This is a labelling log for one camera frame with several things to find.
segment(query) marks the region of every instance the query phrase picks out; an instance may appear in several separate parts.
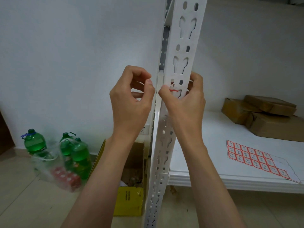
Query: white wall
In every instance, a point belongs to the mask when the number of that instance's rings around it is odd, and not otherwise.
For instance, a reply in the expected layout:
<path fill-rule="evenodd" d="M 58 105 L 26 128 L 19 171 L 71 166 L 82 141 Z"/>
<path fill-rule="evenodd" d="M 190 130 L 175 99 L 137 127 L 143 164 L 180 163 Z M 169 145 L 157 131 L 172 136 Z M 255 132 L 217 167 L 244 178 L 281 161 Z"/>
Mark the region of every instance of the white wall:
<path fill-rule="evenodd" d="M 124 67 L 156 82 L 165 2 L 0 0 L 0 109 L 16 147 L 34 128 L 52 141 L 74 132 L 98 151 Z"/>
<path fill-rule="evenodd" d="M 208 0 L 193 71 L 206 110 L 246 94 L 295 103 L 304 116 L 304 8 L 258 0 Z"/>

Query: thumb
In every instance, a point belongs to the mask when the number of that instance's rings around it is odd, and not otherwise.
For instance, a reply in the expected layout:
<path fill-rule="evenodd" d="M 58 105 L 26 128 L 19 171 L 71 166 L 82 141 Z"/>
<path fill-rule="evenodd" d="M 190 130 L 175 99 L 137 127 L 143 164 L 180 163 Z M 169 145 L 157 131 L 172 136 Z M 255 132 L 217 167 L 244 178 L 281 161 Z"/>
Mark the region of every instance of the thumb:
<path fill-rule="evenodd" d="M 141 101 L 148 102 L 149 105 L 151 105 L 154 97 L 154 93 L 155 93 L 155 88 L 153 87 L 153 83 L 151 79 L 146 79 L 145 85 L 143 87 L 143 96 L 141 98 Z"/>
<path fill-rule="evenodd" d="M 163 85 L 161 87 L 161 89 L 159 90 L 158 94 L 164 101 L 168 110 L 170 110 L 171 105 L 174 104 L 175 101 L 177 101 L 177 98 L 172 95 L 172 93 L 170 92 L 170 89 L 167 85 Z"/>

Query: hand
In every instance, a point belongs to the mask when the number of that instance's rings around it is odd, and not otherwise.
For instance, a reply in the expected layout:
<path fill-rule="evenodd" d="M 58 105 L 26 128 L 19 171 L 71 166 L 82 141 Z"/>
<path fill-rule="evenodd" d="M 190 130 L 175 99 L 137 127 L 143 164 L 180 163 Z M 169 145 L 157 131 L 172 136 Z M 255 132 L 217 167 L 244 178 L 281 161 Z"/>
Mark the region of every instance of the hand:
<path fill-rule="evenodd" d="M 144 68 L 125 67 L 120 79 L 110 91 L 114 120 L 112 137 L 118 137 L 120 140 L 130 139 L 133 143 L 139 135 L 147 121 L 155 93 L 150 77 L 151 74 Z M 143 93 L 131 92 L 132 88 Z"/>
<path fill-rule="evenodd" d="M 205 108 L 203 78 L 191 72 L 186 96 L 182 99 L 174 97 L 167 85 L 159 90 L 159 95 L 168 109 L 174 132 L 178 141 L 201 141 L 202 120 Z"/>

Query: sticker sheet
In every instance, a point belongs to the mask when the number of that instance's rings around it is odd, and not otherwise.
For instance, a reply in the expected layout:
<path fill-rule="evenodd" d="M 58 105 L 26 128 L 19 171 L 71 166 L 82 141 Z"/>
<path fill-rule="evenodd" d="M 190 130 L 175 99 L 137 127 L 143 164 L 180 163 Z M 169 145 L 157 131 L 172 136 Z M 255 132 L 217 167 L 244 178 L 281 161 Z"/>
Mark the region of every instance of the sticker sheet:
<path fill-rule="evenodd" d="M 227 141 L 228 158 L 246 165 L 301 183 L 288 162 L 280 157 Z"/>

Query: forearm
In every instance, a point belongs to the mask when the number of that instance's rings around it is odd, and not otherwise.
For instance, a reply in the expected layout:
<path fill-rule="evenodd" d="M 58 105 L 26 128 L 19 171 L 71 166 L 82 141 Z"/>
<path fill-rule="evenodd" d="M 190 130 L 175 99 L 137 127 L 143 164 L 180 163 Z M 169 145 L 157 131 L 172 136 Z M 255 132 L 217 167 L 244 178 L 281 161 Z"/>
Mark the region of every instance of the forearm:
<path fill-rule="evenodd" d="M 132 147 L 130 139 L 111 137 L 62 228 L 111 227 L 121 174 Z"/>
<path fill-rule="evenodd" d="M 181 143 L 188 165 L 200 227 L 245 227 L 203 140 Z"/>

